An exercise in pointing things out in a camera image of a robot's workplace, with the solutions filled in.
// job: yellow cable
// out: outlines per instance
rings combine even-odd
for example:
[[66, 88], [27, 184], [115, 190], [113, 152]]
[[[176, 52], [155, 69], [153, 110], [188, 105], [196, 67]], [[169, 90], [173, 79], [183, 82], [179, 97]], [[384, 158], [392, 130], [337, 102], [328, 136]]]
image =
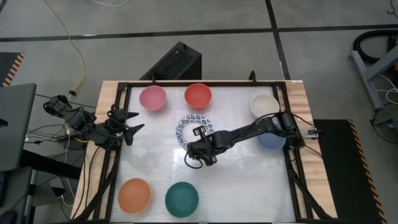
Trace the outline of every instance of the yellow cable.
[[80, 142], [80, 143], [88, 143], [87, 140], [81, 140], [81, 139], [78, 139], [78, 138], [75, 138], [75, 140], [78, 141], [78, 142]]
[[80, 55], [81, 61], [83, 62], [83, 74], [81, 75], [80, 81], [76, 84], [76, 86], [74, 87], [73, 91], [76, 92], [76, 89], [81, 85], [85, 75], [86, 75], [86, 62], [85, 59], [83, 57], [83, 55], [81, 54], [80, 50], [73, 44], [72, 39], [70, 38], [70, 34], [69, 31], [67, 29], [67, 27], [65, 27], [65, 25], [63, 24], [63, 22], [61, 21], [61, 18], [58, 16], [58, 14], [51, 8], [50, 4], [47, 2], [47, 0], [43, 0], [44, 3], [49, 7], [49, 9], [52, 11], [52, 13], [55, 15], [55, 17], [58, 19], [58, 21], [61, 23], [63, 29], [65, 30], [65, 32], [67, 33], [68, 39], [70, 41], [70, 44], [72, 45], [72, 47], [74, 49], [77, 50], [77, 52]]

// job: gray floor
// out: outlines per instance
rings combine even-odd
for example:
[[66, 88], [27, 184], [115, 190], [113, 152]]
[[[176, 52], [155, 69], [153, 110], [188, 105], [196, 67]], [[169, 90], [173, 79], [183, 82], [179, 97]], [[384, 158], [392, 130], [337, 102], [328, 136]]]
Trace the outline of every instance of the gray floor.
[[[89, 0], [49, 2], [72, 35], [271, 27], [262, 0], [129, 0], [119, 8]], [[119, 4], [123, 0], [108, 2]], [[396, 17], [386, 14], [387, 0], [271, 2], [278, 27], [398, 22]], [[0, 38], [65, 35], [42, 0], [8, 0], [0, 13], [0, 30]], [[313, 117], [352, 119], [357, 125], [387, 221], [398, 223], [398, 147], [378, 138], [370, 126], [372, 105], [353, 61], [348, 58], [354, 39], [363, 32], [366, 30], [284, 32], [280, 39], [291, 79], [304, 81]], [[247, 79], [251, 70], [260, 79], [284, 79], [272, 33], [77, 40], [75, 43], [86, 59], [87, 74], [73, 101], [96, 106], [103, 80], [140, 78], [178, 41], [203, 54], [203, 79]], [[372, 55], [382, 55], [386, 40], [369, 40], [364, 47]], [[13, 85], [34, 82], [41, 95], [66, 95], [81, 75], [82, 64], [68, 41], [0, 42], [0, 51], [26, 53]], [[382, 80], [380, 85], [390, 88]], [[30, 128], [61, 123], [42, 110], [45, 101], [35, 98]], [[381, 132], [397, 139], [396, 133], [388, 128]], [[50, 143], [28, 149], [45, 155], [63, 151]], [[57, 205], [38, 208], [35, 222], [64, 219]]]

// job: white bowl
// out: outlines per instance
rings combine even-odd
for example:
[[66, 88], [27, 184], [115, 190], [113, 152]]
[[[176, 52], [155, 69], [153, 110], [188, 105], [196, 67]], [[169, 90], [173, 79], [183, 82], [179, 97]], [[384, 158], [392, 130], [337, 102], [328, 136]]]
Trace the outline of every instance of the white bowl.
[[251, 101], [251, 112], [256, 118], [269, 113], [279, 112], [278, 101], [270, 95], [258, 95]]

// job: orange and black striped tape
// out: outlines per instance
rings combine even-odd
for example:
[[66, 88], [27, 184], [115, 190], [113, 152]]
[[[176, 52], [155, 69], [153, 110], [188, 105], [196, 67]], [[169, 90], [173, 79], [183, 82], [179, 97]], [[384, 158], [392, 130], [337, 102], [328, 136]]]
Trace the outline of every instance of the orange and black striped tape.
[[2, 85], [4, 87], [7, 87], [9, 85], [11, 85], [12, 80], [14, 79], [18, 68], [20, 67], [22, 61], [25, 58], [25, 53], [20, 53], [17, 58], [15, 59], [14, 63], [12, 64], [10, 71], [8, 72], [8, 75], [6, 77], [6, 79], [4, 80], [4, 82], [2, 83]]
[[356, 141], [356, 147], [358, 148], [359, 155], [361, 156], [363, 167], [365, 168], [365, 173], [366, 173], [366, 176], [368, 177], [369, 186], [370, 186], [370, 188], [372, 190], [373, 198], [374, 198], [374, 201], [376, 203], [376, 207], [379, 210], [381, 223], [382, 224], [387, 224], [387, 220], [386, 220], [386, 217], [384, 216], [384, 212], [383, 212], [383, 207], [381, 206], [381, 202], [379, 200], [379, 196], [377, 195], [376, 187], [374, 186], [373, 179], [372, 179], [372, 176], [371, 176], [371, 172], [369, 171], [368, 163], [366, 162], [365, 155], [363, 153], [362, 146], [361, 146], [361, 143], [359, 141], [359, 136], [358, 136], [358, 133], [356, 132], [355, 125], [354, 125], [352, 120], [348, 120], [348, 122], [349, 122], [349, 124], [351, 126], [351, 130], [353, 131], [353, 134], [354, 134], [354, 139]]

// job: black box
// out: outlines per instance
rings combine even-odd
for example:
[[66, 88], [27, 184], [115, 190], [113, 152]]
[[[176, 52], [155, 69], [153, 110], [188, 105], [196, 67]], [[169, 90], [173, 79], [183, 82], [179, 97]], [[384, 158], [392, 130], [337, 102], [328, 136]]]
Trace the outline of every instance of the black box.
[[201, 80], [201, 53], [178, 42], [140, 80]]

